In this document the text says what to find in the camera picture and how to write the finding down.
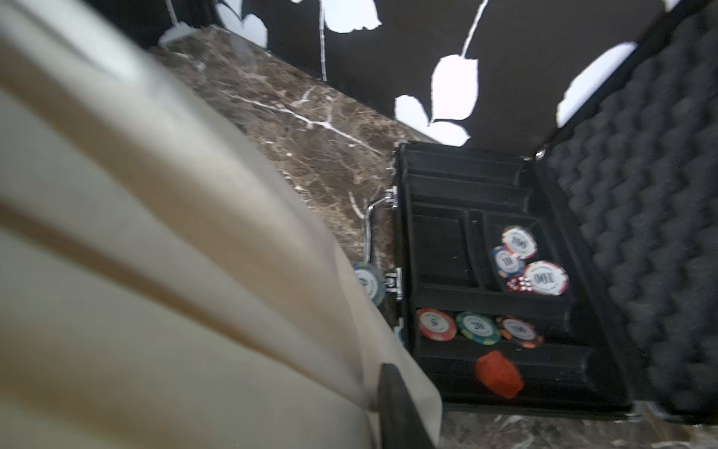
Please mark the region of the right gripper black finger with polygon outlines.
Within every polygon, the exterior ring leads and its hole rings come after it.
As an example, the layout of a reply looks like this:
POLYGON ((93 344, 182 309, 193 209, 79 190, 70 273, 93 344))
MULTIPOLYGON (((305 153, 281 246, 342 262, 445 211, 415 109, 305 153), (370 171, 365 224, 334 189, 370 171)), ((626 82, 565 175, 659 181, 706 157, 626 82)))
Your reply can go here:
POLYGON ((435 447, 395 365, 381 365, 377 395, 382 448, 435 447))

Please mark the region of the white cloth bag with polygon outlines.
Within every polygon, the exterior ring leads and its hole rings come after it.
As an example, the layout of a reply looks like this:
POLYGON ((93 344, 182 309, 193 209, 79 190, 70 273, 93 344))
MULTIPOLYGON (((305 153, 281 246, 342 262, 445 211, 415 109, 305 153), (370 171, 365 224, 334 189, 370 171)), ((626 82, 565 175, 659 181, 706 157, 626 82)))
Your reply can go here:
POLYGON ((1 445, 382 448, 439 393, 261 152, 79 1, 1 5, 1 445))

